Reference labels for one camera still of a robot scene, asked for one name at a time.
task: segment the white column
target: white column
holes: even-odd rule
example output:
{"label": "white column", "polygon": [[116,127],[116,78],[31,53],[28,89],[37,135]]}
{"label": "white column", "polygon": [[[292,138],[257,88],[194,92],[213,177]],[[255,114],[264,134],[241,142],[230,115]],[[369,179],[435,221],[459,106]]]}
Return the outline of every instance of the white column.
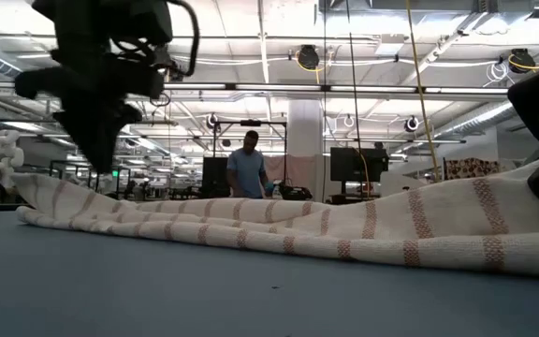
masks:
{"label": "white column", "polygon": [[288,148],[295,156],[322,153],[323,112],[317,100],[288,102]]}

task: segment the workbench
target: workbench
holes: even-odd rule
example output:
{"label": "workbench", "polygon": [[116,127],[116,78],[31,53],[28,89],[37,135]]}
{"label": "workbench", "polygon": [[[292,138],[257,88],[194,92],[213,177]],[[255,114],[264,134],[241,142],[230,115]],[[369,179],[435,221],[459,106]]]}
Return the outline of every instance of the workbench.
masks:
{"label": "workbench", "polygon": [[0,336],[539,336],[539,279],[46,229],[0,212]]}

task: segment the patterned fabric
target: patterned fabric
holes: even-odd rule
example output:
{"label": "patterned fabric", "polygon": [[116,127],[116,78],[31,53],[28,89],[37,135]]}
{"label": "patterned fabric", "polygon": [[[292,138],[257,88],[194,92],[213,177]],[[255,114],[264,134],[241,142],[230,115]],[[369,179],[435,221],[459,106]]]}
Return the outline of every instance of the patterned fabric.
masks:
{"label": "patterned fabric", "polygon": [[463,179],[485,177],[489,174],[500,172],[500,167],[496,161],[486,161],[477,158],[467,158],[462,160],[446,160],[446,179]]}
{"label": "patterned fabric", "polygon": [[117,201],[72,183],[15,175],[23,222],[96,234],[190,242],[409,267],[539,275],[539,200],[513,171],[436,183],[346,206],[237,198]]}

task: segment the ceiling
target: ceiling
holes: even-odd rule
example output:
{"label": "ceiling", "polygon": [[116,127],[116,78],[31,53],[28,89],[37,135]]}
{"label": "ceiling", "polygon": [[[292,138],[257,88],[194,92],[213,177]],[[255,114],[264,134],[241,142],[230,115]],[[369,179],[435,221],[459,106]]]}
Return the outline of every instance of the ceiling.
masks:
{"label": "ceiling", "polygon": [[[326,70],[319,75],[320,83],[351,84],[353,71],[357,85],[416,85],[416,80],[404,81],[415,72],[413,48],[407,39],[398,56],[401,62],[371,64],[371,61],[384,59],[376,54],[379,40],[384,34],[403,34],[409,36],[409,25],[406,13],[399,8],[392,10],[366,10],[359,1],[353,1],[353,20],[350,25],[355,43],[353,49],[346,43],[349,25],[344,21],[342,11],[335,7],[326,14],[322,9],[316,12],[317,1],[313,0],[265,0],[265,1],[227,1],[197,0],[191,1],[200,23],[203,36],[199,48],[199,64],[193,77],[185,79],[192,82],[249,82],[249,83],[295,83],[316,84],[313,72],[303,71],[295,60],[288,60],[300,49],[302,44],[314,44],[320,56],[329,54],[331,61]],[[467,22],[471,14],[467,8],[459,6],[452,10],[454,4],[460,2],[414,1],[414,6],[429,7],[413,14],[417,57],[422,59],[438,45],[443,46],[455,30]],[[519,4],[520,1],[501,2],[504,5]],[[527,48],[539,64],[539,20],[526,20],[529,11],[508,11],[499,16],[489,18],[477,28],[468,31],[467,36],[456,38],[446,45],[439,57],[432,60],[432,65],[421,72],[424,86],[458,86],[458,87],[508,87],[513,81],[521,81],[524,75],[509,72],[508,77],[499,81],[488,79],[491,65],[475,64],[497,61],[507,56],[513,48]],[[192,35],[191,24],[185,12],[170,6],[172,28],[177,37],[169,46],[172,56],[187,57]],[[327,15],[325,41],[323,17]],[[265,49],[268,55],[268,76],[264,75],[262,50],[264,43],[259,37],[261,25],[267,36]],[[0,0],[0,58],[21,70],[44,66],[55,66],[55,62],[47,55],[47,51],[55,48],[52,23],[33,11],[27,2],[22,0]],[[230,63],[250,63],[248,65],[227,65]],[[355,67],[350,65],[354,60]],[[11,81],[0,75],[0,81]],[[194,91],[167,91],[175,97],[197,96]],[[201,157],[203,148],[211,146],[204,140],[203,146],[186,139],[193,135],[209,135],[205,127],[206,118],[215,113],[221,120],[238,121],[241,119],[258,119],[285,121],[289,113],[289,100],[292,95],[244,95],[235,101],[227,101],[227,97],[238,97],[238,93],[205,92],[205,99],[176,99],[169,106],[157,108],[148,100],[133,100],[130,104],[143,110],[145,119],[167,120],[178,122],[178,126],[168,125],[133,125],[129,132],[136,135],[174,135],[184,139],[157,139],[162,147],[176,154]],[[26,117],[42,118],[48,112],[59,109],[55,100],[28,101],[16,97],[10,90],[0,90],[0,103],[12,105],[8,112],[26,111]],[[425,102],[426,115],[434,127],[445,125],[457,117],[483,105],[484,100],[467,100],[450,98],[448,100],[431,100]],[[336,119],[336,137],[353,137],[356,130],[344,125],[349,115],[355,116],[355,100],[352,97],[328,95],[325,102],[326,115]],[[421,104],[416,97],[373,97],[360,98],[357,101],[357,112],[360,118],[359,132],[361,137],[413,138],[414,134],[402,131],[403,121],[422,115]],[[232,126],[225,136],[233,138],[232,148],[238,147],[238,139],[243,137],[245,127]],[[275,136],[268,127],[259,129],[262,137]],[[134,152],[122,147],[123,154]],[[54,142],[51,146],[71,151],[71,147]],[[260,142],[262,150],[267,152],[283,151],[280,140]]]}

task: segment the table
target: table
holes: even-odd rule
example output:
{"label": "table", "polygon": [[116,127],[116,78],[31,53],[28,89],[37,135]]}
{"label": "table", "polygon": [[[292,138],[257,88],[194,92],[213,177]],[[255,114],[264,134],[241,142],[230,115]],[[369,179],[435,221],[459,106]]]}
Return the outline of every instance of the table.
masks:
{"label": "table", "polygon": [[539,279],[21,226],[0,336],[539,336]]}

